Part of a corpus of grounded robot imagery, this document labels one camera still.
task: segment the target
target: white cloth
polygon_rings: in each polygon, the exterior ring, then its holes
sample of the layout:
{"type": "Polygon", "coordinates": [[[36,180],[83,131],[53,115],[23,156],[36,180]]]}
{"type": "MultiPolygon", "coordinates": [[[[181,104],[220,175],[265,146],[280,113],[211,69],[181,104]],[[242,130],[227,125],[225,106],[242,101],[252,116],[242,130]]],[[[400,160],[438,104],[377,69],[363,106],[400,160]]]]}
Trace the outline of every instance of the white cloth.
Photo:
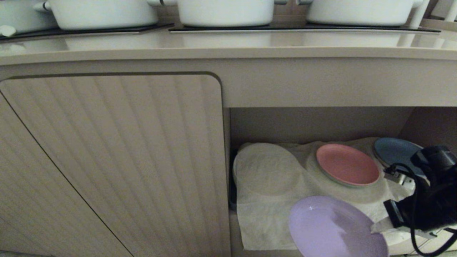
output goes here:
{"type": "MultiPolygon", "coordinates": [[[[336,142],[354,147],[372,159],[382,172],[383,166],[373,153],[376,138],[336,142]]],[[[234,163],[237,186],[237,215],[245,250],[295,250],[289,233],[290,208],[300,199],[324,195],[346,201],[365,213],[373,222],[388,214],[383,202],[399,201],[413,193],[384,179],[354,188],[339,184],[321,169],[316,151],[324,142],[297,144],[245,144],[234,163]]],[[[388,245],[406,240],[408,233],[386,232],[388,245]]]]}

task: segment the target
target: black device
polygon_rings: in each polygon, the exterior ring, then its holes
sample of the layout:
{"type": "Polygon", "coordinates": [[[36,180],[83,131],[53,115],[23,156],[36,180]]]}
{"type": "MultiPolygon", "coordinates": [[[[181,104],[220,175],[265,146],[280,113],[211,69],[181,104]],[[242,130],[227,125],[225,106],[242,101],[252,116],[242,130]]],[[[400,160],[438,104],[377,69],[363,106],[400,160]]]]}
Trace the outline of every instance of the black device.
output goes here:
{"type": "Polygon", "coordinates": [[[457,225],[457,157],[445,146],[432,146],[418,151],[411,162],[427,177],[418,177],[410,167],[394,163],[387,173],[399,172],[414,179],[415,191],[399,202],[388,200],[384,206],[394,228],[408,228],[414,249],[422,256],[438,256],[457,241],[457,230],[445,228],[457,225]],[[433,235],[431,231],[445,228],[454,235],[432,253],[421,252],[415,241],[416,232],[433,235]]]}

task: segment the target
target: electric cord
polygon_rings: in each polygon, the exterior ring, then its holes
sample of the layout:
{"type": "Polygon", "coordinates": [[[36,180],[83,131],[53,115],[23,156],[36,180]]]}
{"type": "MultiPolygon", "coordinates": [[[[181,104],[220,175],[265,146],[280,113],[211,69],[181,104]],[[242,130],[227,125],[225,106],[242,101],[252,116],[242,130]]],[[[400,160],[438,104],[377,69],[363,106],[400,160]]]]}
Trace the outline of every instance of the electric cord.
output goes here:
{"type": "Polygon", "coordinates": [[[438,248],[434,252],[428,252],[428,253],[421,252],[421,250],[419,250],[419,248],[417,247],[417,242],[416,242],[416,237],[415,237],[415,229],[416,229],[415,228],[415,216],[416,216],[417,199],[418,199],[418,195],[419,195],[419,191],[417,190],[419,187],[418,186],[419,179],[418,179],[418,176],[413,172],[413,170],[411,170],[411,168],[408,167],[407,165],[405,165],[403,163],[394,163],[393,166],[401,166],[401,167],[405,168],[409,172],[409,174],[412,175],[414,182],[416,184],[416,188],[414,190],[414,196],[413,196],[413,212],[412,212],[412,217],[411,217],[411,228],[410,228],[411,241],[413,243],[414,250],[416,251],[416,253],[418,253],[419,255],[424,256],[424,257],[439,256],[440,254],[444,253],[447,249],[449,249],[449,247],[451,247],[457,241],[457,230],[448,229],[448,228],[444,229],[447,232],[453,233],[451,238],[449,238],[447,240],[447,242],[444,243],[444,245],[442,245],[440,248],[438,248]]]}

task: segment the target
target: blue plate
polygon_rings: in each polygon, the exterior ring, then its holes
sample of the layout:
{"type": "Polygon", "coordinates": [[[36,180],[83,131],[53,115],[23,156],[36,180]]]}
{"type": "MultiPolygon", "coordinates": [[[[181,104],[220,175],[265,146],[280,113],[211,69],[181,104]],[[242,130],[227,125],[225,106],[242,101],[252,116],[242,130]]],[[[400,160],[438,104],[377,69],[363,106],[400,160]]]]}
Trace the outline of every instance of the blue plate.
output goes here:
{"type": "Polygon", "coordinates": [[[384,165],[403,163],[410,167],[416,175],[425,177],[422,170],[411,162],[411,157],[421,149],[422,147],[416,144],[397,138],[379,138],[374,143],[375,154],[384,165]]]}

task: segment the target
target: ribbed cabinet door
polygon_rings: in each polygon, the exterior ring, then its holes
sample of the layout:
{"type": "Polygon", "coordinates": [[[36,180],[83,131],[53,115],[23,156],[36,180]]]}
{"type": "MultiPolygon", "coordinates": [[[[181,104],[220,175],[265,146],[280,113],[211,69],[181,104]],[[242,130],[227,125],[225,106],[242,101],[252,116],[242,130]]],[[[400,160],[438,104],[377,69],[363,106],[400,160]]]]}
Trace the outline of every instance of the ribbed cabinet door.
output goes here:
{"type": "Polygon", "coordinates": [[[38,243],[0,218],[0,251],[23,252],[49,256],[38,243]]]}
{"type": "Polygon", "coordinates": [[[1,89],[134,256],[230,255],[215,78],[39,78],[7,80],[1,89]]]}
{"type": "Polygon", "coordinates": [[[0,250],[130,256],[0,95],[0,250]]]}

